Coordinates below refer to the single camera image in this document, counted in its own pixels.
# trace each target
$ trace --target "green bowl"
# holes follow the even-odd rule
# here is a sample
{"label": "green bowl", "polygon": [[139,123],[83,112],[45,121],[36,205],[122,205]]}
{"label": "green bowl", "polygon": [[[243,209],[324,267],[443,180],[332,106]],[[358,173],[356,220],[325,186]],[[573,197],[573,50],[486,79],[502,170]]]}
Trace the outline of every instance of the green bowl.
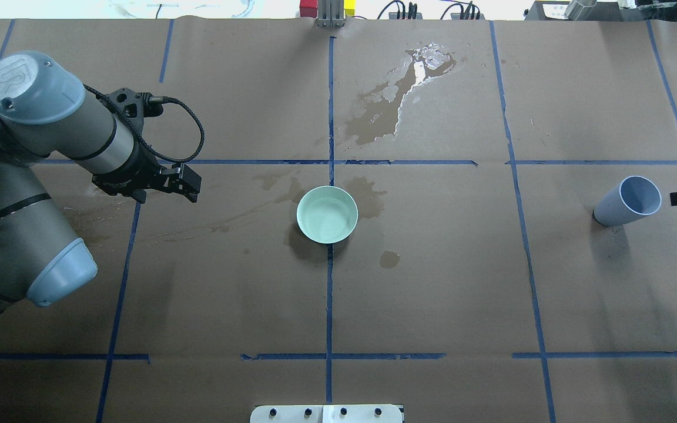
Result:
{"label": "green bowl", "polygon": [[345,239],[354,230],[357,219],[357,203],[339,187],[313,188],[296,207],[296,223],[301,232],[320,244],[333,244]]}

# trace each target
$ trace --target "red block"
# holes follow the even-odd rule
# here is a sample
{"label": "red block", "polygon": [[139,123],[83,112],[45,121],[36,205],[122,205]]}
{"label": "red block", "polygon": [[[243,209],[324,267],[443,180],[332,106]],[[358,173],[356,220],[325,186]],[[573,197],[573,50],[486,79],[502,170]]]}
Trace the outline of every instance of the red block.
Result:
{"label": "red block", "polygon": [[317,0],[300,0],[299,16],[317,17]]}

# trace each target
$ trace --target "white label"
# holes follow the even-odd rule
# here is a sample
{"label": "white label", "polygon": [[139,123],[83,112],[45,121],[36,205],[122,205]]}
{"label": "white label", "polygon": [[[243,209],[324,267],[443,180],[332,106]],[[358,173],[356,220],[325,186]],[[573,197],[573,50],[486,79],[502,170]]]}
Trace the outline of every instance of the white label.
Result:
{"label": "white label", "polygon": [[567,19],[566,8],[568,5],[542,5],[545,16],[552,19]]}

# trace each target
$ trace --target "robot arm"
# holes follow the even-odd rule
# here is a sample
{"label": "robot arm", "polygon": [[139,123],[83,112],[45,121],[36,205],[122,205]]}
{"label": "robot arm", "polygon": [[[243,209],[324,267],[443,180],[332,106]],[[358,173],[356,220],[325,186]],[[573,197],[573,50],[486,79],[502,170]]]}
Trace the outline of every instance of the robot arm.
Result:
{"label": "robot arm", "polygon": [[[86,90],[96,97],[86,94]],[[109,195],[145,202],[146,189],[197,200],[200,177],[183,162],[162,166],[143,141],[145,117],[178,102],[123,88],[104,96],[45,54],[25,51],[0,62],[0,313],[27,297],[48,306],[96,275],[91,253],[30,165],[59,152],[93,174]]]}

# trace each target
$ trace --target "yellow object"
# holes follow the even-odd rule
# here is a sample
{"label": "yellow object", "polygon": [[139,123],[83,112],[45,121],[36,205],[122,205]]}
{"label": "yellow object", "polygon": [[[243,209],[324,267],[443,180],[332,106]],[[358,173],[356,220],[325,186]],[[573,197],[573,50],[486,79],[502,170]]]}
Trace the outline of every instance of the yellow object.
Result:
{"label": "yellow object", "polygon": [[344,0],[344,12],[346,12],[346,16],[354,16],[356,6],[357,0]]}

